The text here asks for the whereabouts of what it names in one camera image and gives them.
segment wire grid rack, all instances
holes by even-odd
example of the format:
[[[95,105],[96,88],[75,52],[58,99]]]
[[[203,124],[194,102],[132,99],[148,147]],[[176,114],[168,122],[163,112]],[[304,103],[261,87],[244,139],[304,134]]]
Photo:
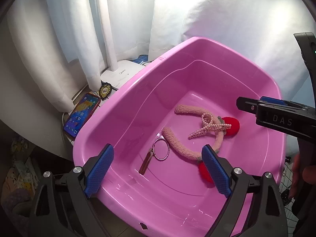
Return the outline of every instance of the wire grid rack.
[[[293,205],[293,199],[291,200],[289,199],[289,192],[290,192],[290,187],[292,184],[292,176],[293,176],[292,165],[293,163],[291,163],[291,157],[285,157],[285,164],[284,164],[282,179],[279,186],[279,192],[281,193],[281,198],[282,198],[283,205],[285,208],[286,219],[288,222],[289,237],[293,236],[293,231],[298,221],[298,218],[295,215],[293,215],[291,211],[292,205]]]

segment metal screw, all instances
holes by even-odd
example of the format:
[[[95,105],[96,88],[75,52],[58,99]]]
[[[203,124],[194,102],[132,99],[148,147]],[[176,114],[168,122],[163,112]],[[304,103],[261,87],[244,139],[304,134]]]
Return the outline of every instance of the metal screw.
[[[234,169],[234,172],[235,172],[237,175],[240,175],[240,174],[242,173],[242,170],[241,170],[241,168],[236,167],[236,168]]]
[[[49,177],[50,175],[51,175],[51,173],[50,173],[49,171],[46,171],[46,172],[43,174],[44,177]]]
[[[77,167],[74,168],[73,172],[74,173],[80,173],[81,170],[82,170],[82,168],[80,166],[77,166]]]
[[[272,177],[272,174],[270,172],[267,172],[264,175],[265,175],[266,178],[271,178]]]

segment red phone case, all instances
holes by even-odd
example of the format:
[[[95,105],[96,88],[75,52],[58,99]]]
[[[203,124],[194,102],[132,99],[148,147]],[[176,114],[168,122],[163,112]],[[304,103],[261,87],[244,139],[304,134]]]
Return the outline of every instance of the red phone case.
[[[86,93],[86,94],[82,97],[82,99],[78,102],[78,104],[76,105],[76,107],[74,108],[74,110],[73,110],[72,113],[69,115],[68,119],[66,120],[66,122],[65,122],[64,125],[63,125],[63,133],[64,133],[65,135],[67,135],[67,137],[68,137],[69,139],[71,139],[72,141],[75,140],[75,137],[69,135],[69,134],[64,130],[64,126],[65,126],[65,124],[68,122],[68,120],[70,119],[70,117],[72,116],[72,114],[75,112],[77,106],[81,104],[81,101],[83,100],[83,98],[84,98],[87,94],[89,94],[89,95],[91,95],[91,96],[93,96],[93,97],[98,98],[98,102],[95,104],[94,109],[91,110],[91,112],[90,112],[89,115],[87,116],[86,120],[83,122],[83,125],[81,126],[81,128],[82,128],[82,127],[84,126],[84,124],[88,121],[88,119],[92,116],[92,114],[94,113],[94,111],[96,110],[96,108],[98,107],[98,105],[99,105],[100,102],[101,102],[101,98],[100,98],[99,96],[96,96],[96,95],[94,95],[94,94],[92,94],[92,93],[89,93],[89,92]]]

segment lamp base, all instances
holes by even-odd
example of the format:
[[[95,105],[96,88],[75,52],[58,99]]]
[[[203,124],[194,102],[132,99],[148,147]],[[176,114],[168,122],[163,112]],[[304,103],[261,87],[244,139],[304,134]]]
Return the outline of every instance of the lamp base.
[[[110,83],[115,88],[120,88],[144,67],[132,61],[118,61],[118,69],[116,71],[107,69],[102,73],[101,80]]]

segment smartphone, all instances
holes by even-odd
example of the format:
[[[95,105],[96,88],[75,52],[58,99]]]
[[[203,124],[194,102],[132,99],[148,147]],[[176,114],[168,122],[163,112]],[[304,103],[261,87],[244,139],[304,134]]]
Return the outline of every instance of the smartphone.
[[[63,132],[71,140],[76,138],[79,130],[85,124],[85,122],[87,122],[89,117],[91,117],[95,109],[98,107],[100,101],[101,99],[99,96],[86,93],[77,104],[63,127]]]

